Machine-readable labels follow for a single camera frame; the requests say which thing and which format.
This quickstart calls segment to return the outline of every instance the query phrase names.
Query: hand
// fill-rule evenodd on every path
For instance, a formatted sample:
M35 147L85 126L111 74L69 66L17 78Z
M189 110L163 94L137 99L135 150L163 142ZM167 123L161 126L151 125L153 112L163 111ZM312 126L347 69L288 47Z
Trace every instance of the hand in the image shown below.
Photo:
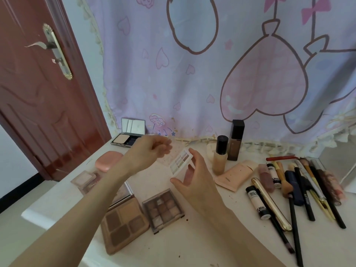
M167 137L144 135L136 140L120 162L128 167L131 175L134 175L147 169L157 158L169 154L172 149L171 142Z
M202 155L192 148L189 152L193 155L195 169L188 165L183 183L177 178L171 178L171 183L198 213L208 218L224 209L225 204Z

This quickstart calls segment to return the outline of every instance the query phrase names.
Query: foundation bottle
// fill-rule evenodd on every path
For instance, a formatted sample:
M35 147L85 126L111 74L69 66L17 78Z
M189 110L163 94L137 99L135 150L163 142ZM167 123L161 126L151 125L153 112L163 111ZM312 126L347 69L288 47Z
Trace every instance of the foundation bottle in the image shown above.
M225 171L225 164L228 158L228 142L229 138L227 136L221 135L217 138L216 150L212 161L212 171L215 175L221 175Z
M237 161L244 129L245 123L243 120L233 120L228 147L228 160Z

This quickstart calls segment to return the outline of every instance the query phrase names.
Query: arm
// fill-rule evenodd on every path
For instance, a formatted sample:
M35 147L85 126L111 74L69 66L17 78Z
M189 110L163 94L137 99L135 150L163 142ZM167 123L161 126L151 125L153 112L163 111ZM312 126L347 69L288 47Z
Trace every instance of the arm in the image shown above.
M26 249L10 267L78 266L91 239L123 183L148 168L172 148L161 136L143 136L105 178L56 224Z
M221 234L240 266L285 266L265 248L227 208L216 189L204 158L192 148L195 169L189 165L183 183L172 178L172 184L212 226Z

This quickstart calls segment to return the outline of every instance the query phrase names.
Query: floor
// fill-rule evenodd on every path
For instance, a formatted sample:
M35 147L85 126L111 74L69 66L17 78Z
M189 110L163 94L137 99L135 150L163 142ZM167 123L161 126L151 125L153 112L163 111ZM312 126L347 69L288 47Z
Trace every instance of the floor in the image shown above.
M0 266L7 267L45 230L24 220L21 213L56 182L44 181L0 214Z

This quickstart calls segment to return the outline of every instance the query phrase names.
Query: dark brown foundation bottle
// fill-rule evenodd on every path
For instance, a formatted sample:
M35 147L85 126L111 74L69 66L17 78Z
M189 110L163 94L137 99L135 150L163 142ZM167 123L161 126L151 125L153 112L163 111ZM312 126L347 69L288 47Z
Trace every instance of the dark brown foundation bottle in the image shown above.
M244 129L245 123L243 120L233 120L228 146L228 160L237 161Z

